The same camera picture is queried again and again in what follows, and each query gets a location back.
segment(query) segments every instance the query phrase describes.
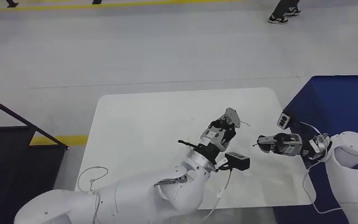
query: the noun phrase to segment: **person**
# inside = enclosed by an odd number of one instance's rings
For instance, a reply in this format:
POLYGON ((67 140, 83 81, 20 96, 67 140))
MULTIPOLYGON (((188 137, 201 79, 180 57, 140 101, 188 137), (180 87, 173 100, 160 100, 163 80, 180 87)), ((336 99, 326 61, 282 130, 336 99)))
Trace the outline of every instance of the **person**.
POLYGON ((300 0, 280 0, 274 12, 268 18, 268 22, 272 24, 286 24, 288 19, 285 17, 297 16, 301 13, 297 4, 300 0))

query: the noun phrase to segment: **white cable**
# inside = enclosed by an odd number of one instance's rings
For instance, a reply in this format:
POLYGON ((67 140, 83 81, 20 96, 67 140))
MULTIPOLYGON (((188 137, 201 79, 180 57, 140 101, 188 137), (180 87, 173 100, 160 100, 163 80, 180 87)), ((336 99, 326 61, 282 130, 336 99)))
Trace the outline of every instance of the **white cable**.
POLYGON ((303 177, 302 187, 303 187, 304 191, 306 192, 306 194, 307 194, 309 200, 311 201, 311 203, 312 203, 312 205, 313 205, 315 211, 316 211, 318 214, 326 214, 326 213, 328 213, 328 212, 333 212, 333 211, 337 211, 337 210, 342 210, 342 208, 334 208, 334 209, 330 209, 330 210, 327 210, 327 211, 324 211, 324 212, 320 212, 320 211, 317 209, 317 207, 315 206, 314 201, 312 200, 311 196, 308 194, 306 188, 304 187, 304 181, 305 181, 306 177, 308 176, 309 171, 310 171, 313 167, 315 167, 315 166, 317 166, 318 164, 320 164, 321 162, 326 162, 329 158, 327 158, 327 157, 328 157, 328 149, 327 149, 328 147, 327 147, 326 142, 324 141, 324 138, 323 138, 322 133, 321 133, 317 128, 315 128, 314 126, 312 126, 312 125, 310 125, 310 124, 307 124, 307 123, 304 123, 304 122, 301 122, 301 123, 304 124, 304 125, 310 126, 311 128, 313 128, 313 129, 320 135, 320 137, 322 138, 322 141, 323 141, 323 144, 324 144, 324 150, 325 150, 325 153, 326 153, 321 160, 319 160, 316 164, 310 166, 310 167, 307 169, 307 172, 306 172, 306 174, 305 174, 304 177, 303 177))
MULTIPOLYGON (((91 183, 91 186, 89 187, 89 190, 88 190, 88 191, 92 190, 93 183, 94 183, 96 180, 99 180, 99 179, 101 179, 102 177, 106 176, 106 175, 108 174, 108 172, 109 172, 108 169, 105 168, 105 167, 103 167, 103 166, 92 166, 92 167, 89 167, 89 168, 83 170, 83 171, 81 172, 81 174, 78 176, 77 188, 78 188, 80 191, 84 192, 84 193, 85 193, 85 191, 82 190, 82 188, 79 186, 79 180, 81 179, 82 174, 84 174, 87 170, 90 170, 90 169, 105 169, 107 172, 106 172, 104 175, 100 176, 99 178, 89 180, 89 182, 91 183)), ((98 192, 96 193, 95 216, 93 217, 93 221, 92 221, 93 224, 96 223, 96 218, 97 218, 97 220, 98 220, 97 212, 98 212, 98 209, 99 209, 99 207, 100 207, 100 201, 101 201, 101 196, 100 196, 100 191, 98 191, 98 192)))
POLYGON ((95 182, 96 180, 101 179, 102 177, 104 177, 104 176, 106 176, 106 175, 108 174, 108 169, 105 168, 105 167, 103 167, 103 166, 92 166, 92 167, 90 167, 90 168, 87 168, 87 169, 83 170, 83 171, 81 172, 81 174, 78 176, 78 180, 77 180, 77 188, 78 188, 80 191, 82 191, 82 192, 85 192, 85 191, 82 190, 81 187, 79 186, 79 180, 81 179, 82 174, 84 174, 87 170, 90 170, 90 169, 105 169, 107 172, 106 172, 104 175, 102 175, 102 176, 100 176, 99 178, 97 178, 97 179, 91 179, 91 180, 89 180, 89 182, 91 183, 91 186, 90 186, 89 190, 92 190, 93 182, 95 182))
MULTIPOLYGON (((231 172, 232 172, 233 170, 230 170, 230 174, 229 174, 229 178, 228 178, 228 181, 226 182, 226 185, 225 185, 225 188, 224 188, 224 190, 223 191, 225 191, 226 190, 226 188, 228 187, 228 184, 229 184, 229 181, 230 181, 230 177, 231 177, 231 172)), ((215 203, 215 205, 214 205, 214 208, 212 208, 212 210, 209 212, 209 214, 207 215, 207 216, 205 216, 204 218, 202 218, 202 220, 201 220, 201 222, 202 221, 204 221, 204 220, 206 220, 206 218, 208 218, 211 214, 212 214, 212 212, 215 210, 215 208, 218 206, 218 204, 219 204, 219 202, 220 202, 220 199, 221 199, 221 196, 218 198, 218 200, 216 201, 216 203, 215 203)))

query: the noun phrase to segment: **sneaker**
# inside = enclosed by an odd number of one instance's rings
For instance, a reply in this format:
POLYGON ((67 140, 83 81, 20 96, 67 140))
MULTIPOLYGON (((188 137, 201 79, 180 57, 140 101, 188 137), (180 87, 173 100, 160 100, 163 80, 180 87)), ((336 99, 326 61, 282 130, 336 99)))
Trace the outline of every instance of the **sneaker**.
POLYGON ((286 19, 284 16, 282 18, 276 18, 275 16, 271 15, 268 18, 268 22, 271 24, 286 24, 289 20, 286 19))
POLYGON ((302 10, 299 10, 297 8, 297 6, 296 7, 289 7, 287 12, 285 12, 284 16, 298 16, 301 12, 302 12, 302 10))

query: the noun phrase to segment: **yellow floor line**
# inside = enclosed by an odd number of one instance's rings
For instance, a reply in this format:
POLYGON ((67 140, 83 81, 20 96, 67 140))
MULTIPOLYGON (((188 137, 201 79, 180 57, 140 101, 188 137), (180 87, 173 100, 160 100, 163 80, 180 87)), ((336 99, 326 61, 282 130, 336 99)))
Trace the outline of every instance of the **yellow floor line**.
POLYGON ((20 4, 28 4, 28 3, 57 3, 57 2, 73 2, 73 0, 19 0, 17 1, 18 3, 20 4))
POLYGON ((121 2, 107 4, 84 4, 84 5, 67 5, 67 6, 27 6, 20 5, 15 8, 0 8, 0 11, 36 11, 36 10, 74 10, 86 8, 109 8, 109 7, 130 7, 130 6, 152 6, 160 4, 193 4, 209 2, 241 2, 243 0, 161 0, 147 2, 121 2))
MULTIPOLYGON (((55 138, 60 140, 67 146, 85 146, 88 140, 88 136, 56 136, 55 138)), ((31 146, 47 145, 47 144, 56 144, 56 143, 43 136, 32 138, 30 143, 31 146)))

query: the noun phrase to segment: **white table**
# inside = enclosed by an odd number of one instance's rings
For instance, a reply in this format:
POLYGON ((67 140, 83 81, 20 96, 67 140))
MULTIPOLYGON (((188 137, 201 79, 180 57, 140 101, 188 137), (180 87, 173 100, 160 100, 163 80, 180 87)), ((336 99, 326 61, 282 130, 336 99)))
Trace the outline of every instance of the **white table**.
MULTIPOLYGON (((248 156, 251 167, 233 171, 218 208, 311 204, 302 188, 306 169, 300 156, 266 154, 252 147, 260 134, 282 132, 276 125, 282 109, 269 88, 106 95, 98 101, 80 172, 107 167, 109 174, 94 183, 99 188, 139 172, 176 166, 188 150, 178 139, 198 144, 208 124, 227 107, 250 124, 236 130, 227 151, 248 156)), ((89 179, 101 174, 98 169, 84 173, 81 187, 88 189, 89 179)), ((213 207, 228 174, 212 173, 200 209, 213 207)), ((309 177, 305 186, 315 198, 309 177)))

